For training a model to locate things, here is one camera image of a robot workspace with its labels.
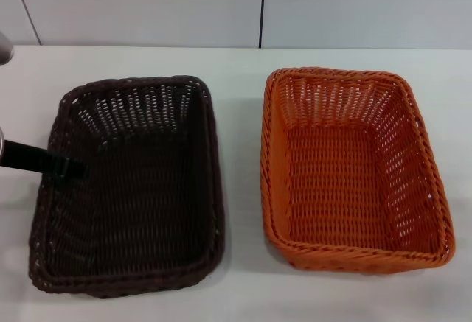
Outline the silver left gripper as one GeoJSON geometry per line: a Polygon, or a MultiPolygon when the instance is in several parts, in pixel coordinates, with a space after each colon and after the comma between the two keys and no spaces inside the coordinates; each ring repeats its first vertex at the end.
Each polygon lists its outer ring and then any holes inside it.
{"type": "Polygon", "coordinates": [[[89,168],[73,158],[5,140],[0,128],[1,160],[3,167],[37,172],[59,180],[85,179],[89,174],[89,168]]]}

